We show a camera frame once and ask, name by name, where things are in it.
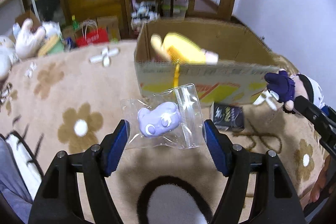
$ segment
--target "bottle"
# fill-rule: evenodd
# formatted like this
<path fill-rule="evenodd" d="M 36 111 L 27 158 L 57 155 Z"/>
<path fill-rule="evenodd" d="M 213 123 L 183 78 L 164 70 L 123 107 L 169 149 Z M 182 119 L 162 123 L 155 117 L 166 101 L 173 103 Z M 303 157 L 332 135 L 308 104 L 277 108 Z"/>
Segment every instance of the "bottle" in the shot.
<path fill-rule="evenodd" d="M 75 15 L 72 15 L 71 18 L 73 30 L 76 31 L 77 29 L 79 29 L 79 23 L 76 21 Z"/>

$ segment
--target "white stuffed toy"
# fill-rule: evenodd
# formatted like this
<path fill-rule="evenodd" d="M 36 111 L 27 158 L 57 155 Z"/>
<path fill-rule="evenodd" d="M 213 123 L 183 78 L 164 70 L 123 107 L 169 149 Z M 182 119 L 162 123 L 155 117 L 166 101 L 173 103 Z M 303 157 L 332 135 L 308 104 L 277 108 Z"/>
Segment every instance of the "white stuffed toy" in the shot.
<path fill-rule="evenodd" d="M 0 81 L 4 80 L 9 71 L 18 61 L 15 54 L 15 45 L 8 37 L 0 35 Z"/>
<path fill-rule="evenodd" d="M 32 34 L 30 31 L 32 26 L 33 21 L 30 18 L 27 18 L 23 22 L 22 28 L 17 35 L 15 50 L 20 60 L 35 57 L 42 46 L 41 42 L 46 34 L 45 28 L 39 27 L 37 31 Z"/>

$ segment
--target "yellow plush toy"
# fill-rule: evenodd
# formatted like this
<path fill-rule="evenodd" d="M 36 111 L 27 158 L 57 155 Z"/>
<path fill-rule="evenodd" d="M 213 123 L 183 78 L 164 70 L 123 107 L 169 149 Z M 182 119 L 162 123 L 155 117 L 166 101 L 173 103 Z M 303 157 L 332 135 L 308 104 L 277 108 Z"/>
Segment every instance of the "yellow plush toy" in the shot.
<path fill-rule="evenodd" d="M 189 38 L 170 32 L 162 38 L 158 34 L 151 37 L 151 45 L 156 53 L 166 61 L 181 63 L 217 63 L 218 54 L 201 49 Z"/>

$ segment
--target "red shopping bag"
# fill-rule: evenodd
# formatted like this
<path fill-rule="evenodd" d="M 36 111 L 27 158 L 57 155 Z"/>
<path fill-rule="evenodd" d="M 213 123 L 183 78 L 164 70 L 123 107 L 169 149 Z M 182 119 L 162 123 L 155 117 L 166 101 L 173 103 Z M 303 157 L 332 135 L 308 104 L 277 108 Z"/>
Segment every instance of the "red shopping bag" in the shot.
<path fill-rule="evenodd" d="M 86 33 L 88 26 L 95 26 L 96 29 L 89 33 Z M 98 28 L 97 23 L 94 20 L 88 20 L 82 23 L 82 34 L 82 37 L 76 39 L 76 44 L 78 47 L 109 42 L 109 37 L 106 29 Z"/>

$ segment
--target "white flower center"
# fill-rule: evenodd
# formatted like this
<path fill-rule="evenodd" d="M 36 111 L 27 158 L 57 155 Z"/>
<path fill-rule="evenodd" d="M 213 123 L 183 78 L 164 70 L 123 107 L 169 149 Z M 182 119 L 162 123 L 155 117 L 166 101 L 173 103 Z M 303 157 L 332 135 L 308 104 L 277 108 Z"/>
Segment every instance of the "white flower center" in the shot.
<path fill-rule="evenodd" d="M 78 120 L 75 123 L 75 126 L 73 127 L 75 133 L 77 136 L 79 137 L 83 137 L 86 135 L 87 131 L 88 131 L 88 126 L 87 123 L 84 120 Z"/>
<path fill-rule="evenodd" d="M 304 167 L 307 167 L 308 164 L 309 164 L 309 161 L 310 161 L 310 157 L 309 157 L 309 155 L 308 155 L 308 154 L 305 154 L 305 155 L 303 156 L 303 166 L 304 166 Z"/>

